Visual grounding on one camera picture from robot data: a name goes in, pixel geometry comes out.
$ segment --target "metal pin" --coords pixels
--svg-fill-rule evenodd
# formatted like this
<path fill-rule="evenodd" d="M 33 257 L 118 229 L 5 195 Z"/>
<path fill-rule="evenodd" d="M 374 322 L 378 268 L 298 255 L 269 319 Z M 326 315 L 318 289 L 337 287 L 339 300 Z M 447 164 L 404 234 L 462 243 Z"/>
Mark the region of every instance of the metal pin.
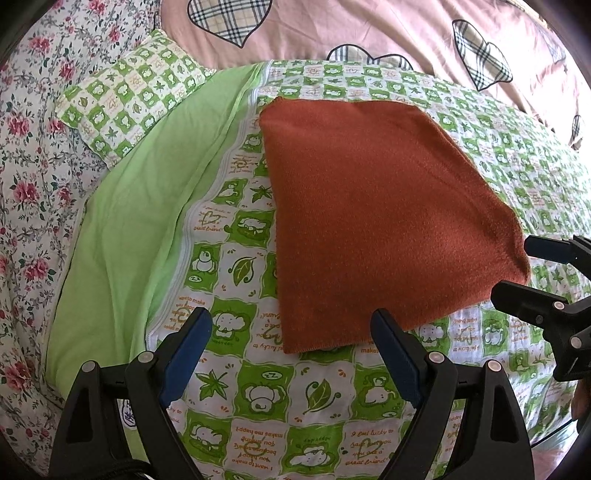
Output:
<path fill-rule="evenodd" d="M 146 350 L 145 352 L 141 352 L 138 355 L 138 361 L 141 364 L 150 363 L 153 359 L 154 359 L 154 353 L 150 352 L 149 350 Z"/>
<path fill-rule="evenodd" d="M 434 364 L 442 364 L 445 360 L 445 357 L 440 352 L 431 352 L 429 354 L 429 360 Z"/>
<path fill-rule="evenodd" d="M 500 372 L 503 366 L 496 360 L 491 360 L 488 362 L 488 368 L 490 368 L 493 372 Z"/>
<path fill-rule="evenodd" d="M 577 350 L 583 346 L 583 342 L 577 336 L 573 336 L 570 338 L 570 344 L 573 348 L 576 348 Z"/>
<path fill-rule="evenodd" d="M 95 365 L 94 360 L 88 360 L 82 364 L 82 371 L 85 373 L 92 372 L 95 369 Z"/>

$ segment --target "floral bedsheet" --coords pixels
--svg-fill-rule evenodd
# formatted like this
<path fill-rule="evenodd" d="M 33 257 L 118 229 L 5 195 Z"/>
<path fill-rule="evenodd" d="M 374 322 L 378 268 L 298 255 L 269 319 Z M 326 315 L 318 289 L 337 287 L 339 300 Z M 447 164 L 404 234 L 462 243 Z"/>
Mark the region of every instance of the floral bedsheet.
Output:
<path fill-rule="evenodd" d="M 54 101 L 152 31 L 159 3 L 57 0 L 0 66 L 0 432 L 41 473 L 61 402 L 41 371 L 44 339 L 85 198 L 106 173 Z"/>

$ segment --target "plaid heart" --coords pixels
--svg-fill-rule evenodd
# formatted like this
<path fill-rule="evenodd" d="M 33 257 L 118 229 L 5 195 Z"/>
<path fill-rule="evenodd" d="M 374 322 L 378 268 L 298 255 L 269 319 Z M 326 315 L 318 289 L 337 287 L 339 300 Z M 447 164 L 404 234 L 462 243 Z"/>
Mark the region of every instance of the plaid heart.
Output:
<path fill-rule="evenodd" d="M 360 61 L 367 65 L 381 65 L 382 67 L 394 67 L 403 70 L 414 70 L 410 62 L 402 55 L 390 53 L 380 57 L 372 57 L 367 50 L 351 43 L 345 43 L 333 48 L 326 60 L 331 61 Z"/>
<path fill-rule="evenodd" d="M 583 142 L 583 134 L 585 129 L 585 122 L 580 115 L 575 115 L 573 118 L 573 127 L 572 131 L 573 134 L 570 137 L 569 145 L 573 147 L 575 150 L 581 148 L 581 143 Z"/>
<path fill-rule="evenodd" d="M 272 0 L 190 0 L 189 20 L 223 40 L 242 48 L 265 21 Z"/>
<path fill-rule="evenodd" d="M 511 82 L 513 74 L 507 60 L 494 43 L 465 20 L 452 22 L 453 38 L 466 70 L 479 92 L 498 82 Z"/>

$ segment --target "pink bedspread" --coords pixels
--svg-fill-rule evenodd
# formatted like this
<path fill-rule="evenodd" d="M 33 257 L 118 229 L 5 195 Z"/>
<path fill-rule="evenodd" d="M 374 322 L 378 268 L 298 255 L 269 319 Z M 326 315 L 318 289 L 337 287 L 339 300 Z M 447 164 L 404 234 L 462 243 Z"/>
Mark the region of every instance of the pink bedspread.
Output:
<path fill-rule="evenodd" d="M 578 148 L 591 90 L 556 35 L 504 0 L 163 0 L 163 28 L 205 66 L 388 63 L 485 91 Z"/>

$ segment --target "orange cloth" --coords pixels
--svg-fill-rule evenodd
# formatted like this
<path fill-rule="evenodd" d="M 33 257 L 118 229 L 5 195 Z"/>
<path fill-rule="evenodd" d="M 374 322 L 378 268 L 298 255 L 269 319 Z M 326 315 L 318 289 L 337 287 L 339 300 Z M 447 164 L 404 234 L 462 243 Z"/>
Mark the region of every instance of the orange cloth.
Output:
<path fill-rule="evenodd" d="M 278 98 L 260 125 L 285 353 L 367 342 L 377 308 L 408 330 L 529 279 L 513 211 L 418 108 Z"/>

